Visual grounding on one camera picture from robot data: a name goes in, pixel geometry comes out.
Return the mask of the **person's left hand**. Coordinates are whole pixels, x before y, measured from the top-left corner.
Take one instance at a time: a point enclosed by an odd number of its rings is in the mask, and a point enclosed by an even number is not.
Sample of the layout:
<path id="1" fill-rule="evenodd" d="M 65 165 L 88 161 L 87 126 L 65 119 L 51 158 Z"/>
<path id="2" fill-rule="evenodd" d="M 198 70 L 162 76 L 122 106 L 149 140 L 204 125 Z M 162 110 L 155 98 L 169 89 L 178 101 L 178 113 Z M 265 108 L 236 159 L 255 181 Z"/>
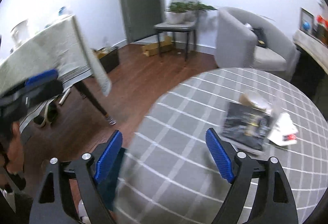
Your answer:
<path id="1" fill-rule="evenodd" d="M 23 172 L 24 152 L 19 122 L 1 126 L 1 167 L 9 174 Z"/>

